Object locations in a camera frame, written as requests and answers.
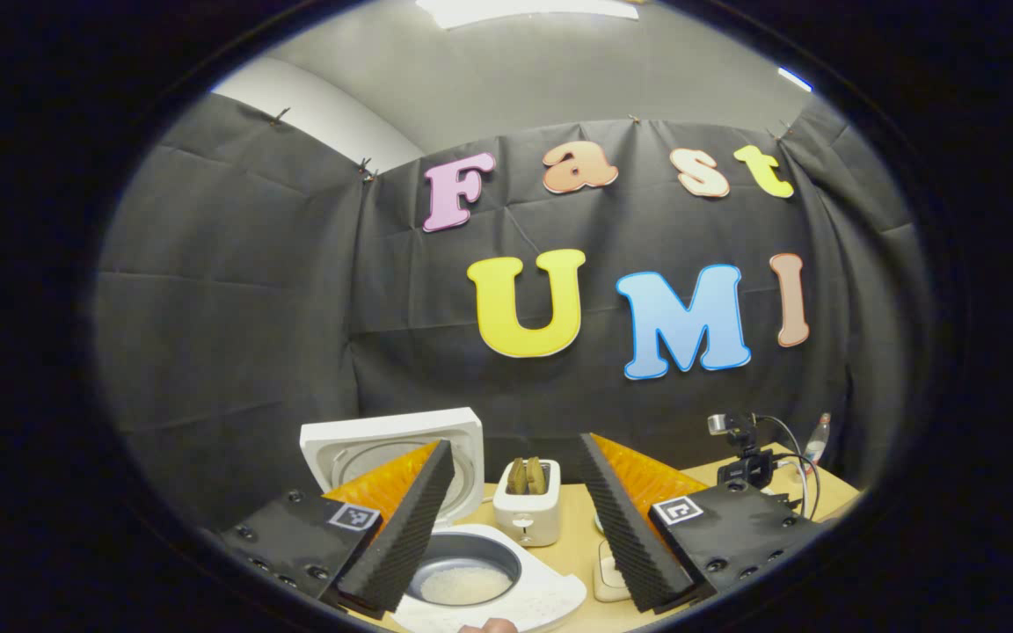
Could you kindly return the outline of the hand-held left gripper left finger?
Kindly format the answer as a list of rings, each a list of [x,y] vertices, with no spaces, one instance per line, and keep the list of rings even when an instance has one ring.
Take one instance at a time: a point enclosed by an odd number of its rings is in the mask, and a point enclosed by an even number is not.
[[[234,556],[299,594],[375,620],[394,612],[455,474],[428,442],[321,496],[290,491],[221,532]]]

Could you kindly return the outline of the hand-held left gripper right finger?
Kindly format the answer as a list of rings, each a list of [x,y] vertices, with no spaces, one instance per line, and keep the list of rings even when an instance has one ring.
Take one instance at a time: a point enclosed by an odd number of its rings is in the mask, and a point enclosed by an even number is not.
[[[579,440],[580,475],[638,610],[751,584],[820,535],[819,522],[747,481],[704,486],[607,438]]]

